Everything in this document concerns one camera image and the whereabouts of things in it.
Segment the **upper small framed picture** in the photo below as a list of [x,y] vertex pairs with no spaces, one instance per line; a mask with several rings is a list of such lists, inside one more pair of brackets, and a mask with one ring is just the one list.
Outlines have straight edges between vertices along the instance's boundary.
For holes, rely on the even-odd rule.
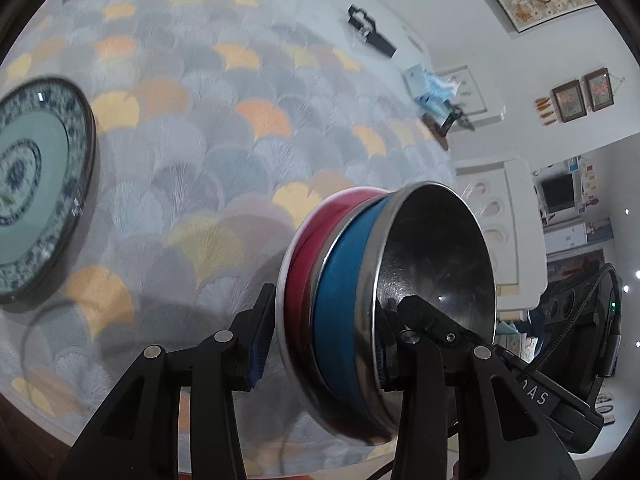
[[610,73],[606,67],[584,76],[589,104],[594,112],[614,104]]

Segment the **wall television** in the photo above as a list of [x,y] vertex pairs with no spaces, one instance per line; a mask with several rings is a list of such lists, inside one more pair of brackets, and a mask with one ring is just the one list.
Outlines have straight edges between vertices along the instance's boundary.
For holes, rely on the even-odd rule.
[[571,174],[561,174],[542,181],[541,191],[548,214],[575,207],[574,178]]

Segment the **lower small framed picture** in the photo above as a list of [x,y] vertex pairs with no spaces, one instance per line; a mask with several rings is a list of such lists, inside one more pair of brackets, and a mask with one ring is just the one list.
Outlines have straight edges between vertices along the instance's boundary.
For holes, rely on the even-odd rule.
[[561,122],[572,122],[587,115],[582,84],[574,79],[551,90]]

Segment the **white chair near right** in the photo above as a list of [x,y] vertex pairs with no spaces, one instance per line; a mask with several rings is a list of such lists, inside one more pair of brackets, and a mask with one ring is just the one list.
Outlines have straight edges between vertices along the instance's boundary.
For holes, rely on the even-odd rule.
[[499,311],[535,309],[548,286],[544,230],[524,159],[498,156],[454,164],[456,190],[474,212],[489,250]]

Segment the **small framed picture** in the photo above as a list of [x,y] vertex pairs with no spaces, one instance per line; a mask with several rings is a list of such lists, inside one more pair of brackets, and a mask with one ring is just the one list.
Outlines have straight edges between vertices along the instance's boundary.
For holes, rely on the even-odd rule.
[[614,104],[610,73],[606,67],[584,76],[589,104],[594,112]]
[[582,84],[574,79],[551,90],[561,122],[572,122],[587,115]]

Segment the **black phone stand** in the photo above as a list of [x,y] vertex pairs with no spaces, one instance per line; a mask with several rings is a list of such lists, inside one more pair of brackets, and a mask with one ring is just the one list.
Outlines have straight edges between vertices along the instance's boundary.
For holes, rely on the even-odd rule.
[[471,122],[471,119],[462,108],[457,104],[452,104],[450,101],[442,102],[442,106],[444,107],[445,112],[447,113],[444,122],[439,127],[439,134],[446,138],[448,136],[449,130],[454,126],[458,125],[460,128],[465,130],[474,131],[475,127]]

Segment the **blue steel bowl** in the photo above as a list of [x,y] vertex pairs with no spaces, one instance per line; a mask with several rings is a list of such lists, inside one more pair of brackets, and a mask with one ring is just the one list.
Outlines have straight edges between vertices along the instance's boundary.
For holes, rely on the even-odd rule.
[[472,330],[494,338],[494,274],[482,229],[448,186],[423,182],[376,196],[339,226],[321,260],[311,309],[314,362],[343,416],[369,441],[395,437],[401,395],[396,346],[385,315],[418,296]]

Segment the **scallop pattern table mat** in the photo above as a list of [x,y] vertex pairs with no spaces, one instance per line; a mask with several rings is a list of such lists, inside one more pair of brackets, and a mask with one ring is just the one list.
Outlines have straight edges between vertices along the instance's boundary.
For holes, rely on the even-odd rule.
[[10,91],[63,76],[96,118],[84,226],[48,291],[1,311],[1,392],[70,446],[149,344],[227,326],[277,278],[330,195],[451,183],[392,62],[346,25],[367,9],[409,63],[416,34],[375,0],[67,0],[34,13]]

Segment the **blue tissue pack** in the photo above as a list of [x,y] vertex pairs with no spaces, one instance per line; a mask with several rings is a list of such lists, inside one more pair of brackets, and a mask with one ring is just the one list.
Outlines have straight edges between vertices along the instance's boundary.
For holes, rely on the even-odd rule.
[[434,116],[448,116],[451,100],[457,96],[460,84],[416,64],[404,71],[404,79],[413,101]]

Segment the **round wooden coaster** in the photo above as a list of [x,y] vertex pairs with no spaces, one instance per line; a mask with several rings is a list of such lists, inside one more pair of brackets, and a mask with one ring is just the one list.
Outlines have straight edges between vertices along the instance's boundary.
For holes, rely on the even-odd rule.
[[424,123],[427,130],[431,133],[432,136],[434,136],[434,139],[438,142],[442,149],[448,152],[449,143],[446,136],[440,131],[439,125],[437,125],[436,122],[434,122],[434,120],[427,114],[422,115],[421,122]]

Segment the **white chair far right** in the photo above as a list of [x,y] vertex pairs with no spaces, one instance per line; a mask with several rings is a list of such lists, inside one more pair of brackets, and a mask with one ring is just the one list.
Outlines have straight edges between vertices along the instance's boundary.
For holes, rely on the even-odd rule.
[[477,64],[459,64],[439,68],[436,74],[459,84],[454,104],[460,106],[475,128],[502,122],[506,117],[506,104],[485,67]]

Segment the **blue white patterned plate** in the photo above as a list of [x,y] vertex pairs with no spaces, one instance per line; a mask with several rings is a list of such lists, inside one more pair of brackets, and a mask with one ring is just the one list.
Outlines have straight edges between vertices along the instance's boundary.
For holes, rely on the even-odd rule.
[[68,79],[26,81],[1,100],[1,302],[30,295],[58,263],[85,209],[96,120]]

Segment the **white chair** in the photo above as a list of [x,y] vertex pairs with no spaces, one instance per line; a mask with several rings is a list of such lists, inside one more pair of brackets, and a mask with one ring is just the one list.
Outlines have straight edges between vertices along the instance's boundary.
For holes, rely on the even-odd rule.
[[456,190],[474,212],[489,250],[499,311],[535,309],[548,286],[544,230],[524,159],[498,156],[454,164]]
[[439,68],[436,74],[459,84],[454,104],[460,106],[475,128],[502,122],[506,117],[506,104],[485,67],[477,64],[459,64]]

